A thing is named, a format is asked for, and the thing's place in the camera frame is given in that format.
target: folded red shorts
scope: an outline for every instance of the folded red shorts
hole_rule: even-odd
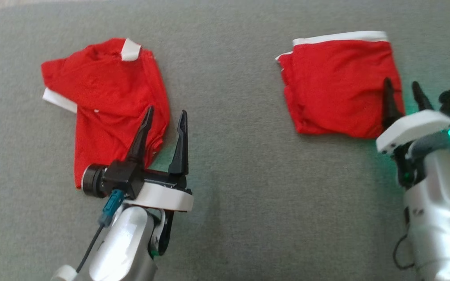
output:
[[[77,112],[75,186],[92,163],[125,158],[150,105],[154,119],[145,147],[145,167],[160,150],[170,109],[159,68],[150,50],[130,39],[110,39],[70,57],[41,65],[43,99]]]
[[[385,32],[362,31],[295,39],[276,58],[284,96],[298,133],[344,133],[373,139],[383,132],[385,78],[404,112],[400,76]]]

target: teal connector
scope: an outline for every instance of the teal connector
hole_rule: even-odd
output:
[[[102,210],[102,215],[98,219],[98,223],[103,224],[106,228],[109,227],[114,218],[114,213],[116,213],[124,199],[125,194],[121,190],[112,190],[111,196]]]

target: gray fabric surface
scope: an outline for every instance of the gray fabric surface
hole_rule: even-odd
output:
[[[104,201],[73,187],[75,115],[41,100],[40,64],[111,37],[130,37],[159,62],[173,123],[156,167],[170,162],[175,121],[189,112],[195,205],[175,216],[156,280],[413,280],[391,260],[405,231],[393,163],[370,140],[297,135],[273,60],[297,37],[355,30],[388,33],[409,112],[413,80],[431,98],[450,88],[450,1],[116,0],[0,11],[0,281],[76,267],[95,233]],[[407,247],[400,258],[410,260]]]

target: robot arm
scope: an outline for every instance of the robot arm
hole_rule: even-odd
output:
[[[400,269],[414,267],[419,280],[450,280],[450,91],[441,96],[441,112],[435,112],[413,83],[420,112],[403,117],[390,98],[391,83],[385,82],[385,89],[386,131],[377,150],[397,165],[398,183],[405,188],[405,237],[414,253],[413,264],[400,266],[394,257],[395,263]]]
[[[88,257],[104,227],[112,227],[89,266],[93,281],[151,281],[170,241],[175,212],[189,212],[192,191],[186,188],[189,173],[187,113],[182,112],[179,138],[168,172],[144,169],[145,140],[152,124],[150,107],[124,161],[109,166],[92,164],[82,178],[82,190],[89,196],[109,200],[99,218],[98,229],[80,266],[62,267],[52,281],[72,281]]]

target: black cable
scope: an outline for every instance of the black cable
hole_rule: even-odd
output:
[[[95,236],[93,236],[93,239],[91,240],[91,243],[89,244],[89,247],[86,250],[86,253],[84,254],[84,257],[82,258],[81,263],[79,264],[79,266],[77,267],[75,272],[79,273],[79,271],[82,269],[82,266],[86,262],[86,259],[88,258],[89,253],[91,252],[91,249],[93,249],[93,245],[95,245],[96,239],[98,239],[98,236],[100,235],[100,232],[102,231],[102,229],[104,229],[104,227],[105,227],[105,224],[100,224],[100,227],[96,231]]]
[[[414,263],[411,263],[409,265],[400,265],[398,263],[398,261],[397,261],[397,250],[398,250],[398,247],[400,246],[400,243],[404,242],[405,239],[407,239],[407,234],[404,234],[404,236],[402,236],[398,240],[397,244],[395,244],[395,249],[393,249],[393,262],[395,263],[395,266],[398,269],[400,269],[400,270],[408,270],[408,269],[414,267]]]

